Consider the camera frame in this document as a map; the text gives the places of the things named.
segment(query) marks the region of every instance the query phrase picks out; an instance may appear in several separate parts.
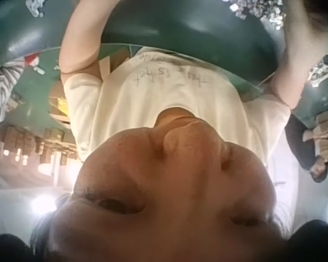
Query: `hair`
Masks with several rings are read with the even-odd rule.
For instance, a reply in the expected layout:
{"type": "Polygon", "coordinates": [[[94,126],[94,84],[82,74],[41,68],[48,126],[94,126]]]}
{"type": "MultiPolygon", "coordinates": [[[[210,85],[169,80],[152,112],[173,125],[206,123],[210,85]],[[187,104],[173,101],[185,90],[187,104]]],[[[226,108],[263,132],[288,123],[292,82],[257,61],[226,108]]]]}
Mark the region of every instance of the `hair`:
{"type": "MultiPolygon", "coordinates": [[[[316,156],[314,165],[320,159],[323,159],[323,157],[322,156],[316,156]]],[[[317,174],[315,174],[314,172],[310,171],[310,175],[311,175],[313,181],[315,181],[316,183],[322,183],[323,181],[326,180],[327,175],[328,175],[328,160],[327,160],[327,162],[325,162],[325,165],[326,165],[325,170],[319,176],[317,176],[317,174]]]]}
{"type": "Polygon", "coordinates": [[[325,16],[328,20],[328,0],[304,0],[310,14],[325,16]]]}

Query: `black hair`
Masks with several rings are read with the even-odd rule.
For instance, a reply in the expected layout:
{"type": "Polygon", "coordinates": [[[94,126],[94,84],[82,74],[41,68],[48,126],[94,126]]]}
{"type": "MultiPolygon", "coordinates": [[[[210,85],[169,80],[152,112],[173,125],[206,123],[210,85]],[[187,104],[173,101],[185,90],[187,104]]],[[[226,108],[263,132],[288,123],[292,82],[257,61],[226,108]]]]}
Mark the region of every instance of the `black hair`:
{"type": "Polygon", "coordinates": [[[328,261],[328,224],[315,220],[303,225],[286,246],[265,262],[328,261]]]}
{"type": "Polygon", "coordinates": [[[328,0],[304,0],[306,10],[310,14],[317,14],[328,20],[328,0]]]}
{"type": "MultiPolygon", "coordinates": [[[[316,156],[315,163],[317,162],[317,160],[320,160],[320,159],[323,159],[323,157],[316,156]]],[[[327,162],[325,162],[325,166],[326,166],[325,170],[319,176],[317,176],[317,174],[315,174],[314,172],[310,171],[310,175],[311,175],[313,181],[315,181],[316,183],[322,183],[323,181],[326,180],[327,175],[328,175],[328,160],[327,160],[327,162]]]]}

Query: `green table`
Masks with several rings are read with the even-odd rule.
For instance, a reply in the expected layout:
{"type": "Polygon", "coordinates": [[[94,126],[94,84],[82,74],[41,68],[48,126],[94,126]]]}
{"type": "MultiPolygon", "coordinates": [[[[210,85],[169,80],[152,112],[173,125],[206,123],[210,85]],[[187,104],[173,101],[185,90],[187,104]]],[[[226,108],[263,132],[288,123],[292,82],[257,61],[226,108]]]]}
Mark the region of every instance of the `green table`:
{"type": "MultiPolygon", "coordinates": [[[[47,0],[41,8],[44,17],[35,18],[23,0],[0,1],[0,65],[58,48],[77,2],[47,0]]],[[[230,79],[239,90],[253,89],[248,82],[259,84],[277,67],[273,42],[257,18],[242,21],[229,6],[221,0],[122,0],[110,17],[102,43],[152,46],[197,57],[231,72],[230,79]]],[[[58,51],[54,51],[54,61],[42,59],[42,68],[56,63],[58,51]]],[[[27,100],[27,112],[25,118],[14,113],[17,124],[39,122],[45,109],[29,114],[30,104],[35,104],[31,99],[45,97],[47,86],[57,77],[57,72],[47,73],[44,79],[29,70],[24,74],[16,90],[27,100]]],[[[295,114],[312,126],[314,115],[327,108],[328,85],[306,88],[295,114]]]]}

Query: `person in background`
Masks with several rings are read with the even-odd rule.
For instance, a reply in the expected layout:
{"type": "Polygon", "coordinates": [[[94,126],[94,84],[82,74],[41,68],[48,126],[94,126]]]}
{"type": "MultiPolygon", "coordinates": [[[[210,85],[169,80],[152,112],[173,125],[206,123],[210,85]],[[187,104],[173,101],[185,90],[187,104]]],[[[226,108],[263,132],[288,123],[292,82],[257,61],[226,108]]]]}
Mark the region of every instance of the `person in background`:
{"type": "Polygon", "coordinates": [[[69,21],[61,80],[84,165],[72,195],[19,253],[248,262],[282,249],[265,164],[310,69],[328,53],[328,18],[316,14],[317,27],[304,1],[288,1],[282,63],[267,93],[242,103],[219,68],[157,49],[140,50],[102,81],[101,35],[117,4],[81,0],[69,21]]]}
{"type": "Polygon", "coordinates": [[[26,60],[18,58],[0,67],[0,123],[5,119],[5,105],[24,72],[26,60]]]}
{"type": "Polygon", "coordinates": [[[306,136],[308,128],[294,115],[285,126],[286,137],[300,166],[309,172],[316,183],[322,183],[328,175],[328,159],[316,155],[315,141],[306,136]]]}

